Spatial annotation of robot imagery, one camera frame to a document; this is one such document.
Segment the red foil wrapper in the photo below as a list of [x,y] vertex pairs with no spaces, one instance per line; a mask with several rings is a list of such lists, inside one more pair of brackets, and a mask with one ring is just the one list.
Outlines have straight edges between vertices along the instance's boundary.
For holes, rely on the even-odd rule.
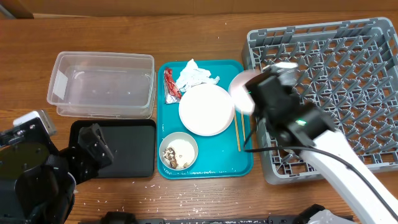
[[164,70],[164,91],[165,91],[165,103],[173,104],[179,103],[182,94],[178,89],[174,79],[172,77],[173,70],[171,68],[165,68]]

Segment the small pink bowl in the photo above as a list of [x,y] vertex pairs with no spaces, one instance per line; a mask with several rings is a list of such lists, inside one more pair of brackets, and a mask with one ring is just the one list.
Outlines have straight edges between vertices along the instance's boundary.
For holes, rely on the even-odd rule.
[[242,114],[252,115],[254,112],[255,103],[245,84],[259,74],[259,70],[245,70],[236,75],[229,84],[228,93],[236,110]]

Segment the large white plate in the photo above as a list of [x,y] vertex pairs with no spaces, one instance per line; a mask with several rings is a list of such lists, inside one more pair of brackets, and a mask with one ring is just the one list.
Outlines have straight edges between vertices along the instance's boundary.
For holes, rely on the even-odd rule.
[[183,125],[200,136],[215,136],[225,131],[234,118],[234,103],[229,93],[214,84],[201,84],[184,93],[178,106]]

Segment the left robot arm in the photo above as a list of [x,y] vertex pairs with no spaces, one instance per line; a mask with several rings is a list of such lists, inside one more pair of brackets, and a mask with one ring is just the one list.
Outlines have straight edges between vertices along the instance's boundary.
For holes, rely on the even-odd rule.
[[64,223],[80,183],[113,163],[98,124],[59,151],[39,118],[1,133],[1,223]]

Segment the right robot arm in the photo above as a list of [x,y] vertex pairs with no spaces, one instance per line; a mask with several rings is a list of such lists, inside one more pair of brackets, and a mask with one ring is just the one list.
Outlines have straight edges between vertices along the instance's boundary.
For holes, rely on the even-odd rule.
[[330,183],[362,223],[397,223],[397,199],[354,153],[333,120],[313,103],[301,105],[276,73],[250,70],[244,82],[254,114],[265,119],[277,150],[294,151]]

